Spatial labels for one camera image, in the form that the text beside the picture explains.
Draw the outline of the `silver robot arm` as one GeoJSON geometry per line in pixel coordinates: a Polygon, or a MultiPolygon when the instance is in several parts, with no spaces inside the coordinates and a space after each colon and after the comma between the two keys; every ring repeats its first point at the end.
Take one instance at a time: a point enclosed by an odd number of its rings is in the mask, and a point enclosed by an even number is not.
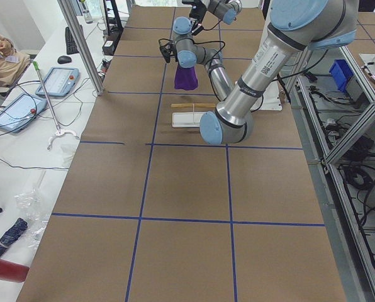
{"type": "Polygon", "coordinates": [[[239,0],[193,0],[182,1],[182,3],[191,6],[189,19],[193,22],[193,29],[191,30],[192,35],[197,35],[204,30],[203,20],[207,12],[210,12],[220,21],[230,25],[236,19],[236,16],[242,11],[242,2],[239,0]]]}
{"type": "Polygon", "coordinates": [[[273,1],[266,23],[266,39],[247,70],[233,83],[220,54],[193,41],[207,12],[231,24],[242,10],[240,1],[184,1],[192,10],[178,17],[172,26],[172,46],[182,69],[205,66],[221,101],[203,114],[200,134],[208,144],[238,143],[253,130],[250,113],[269,84],[290,57],[308,50],[323,50],[350,44],[356,33],[358,1],[273,1]]]}

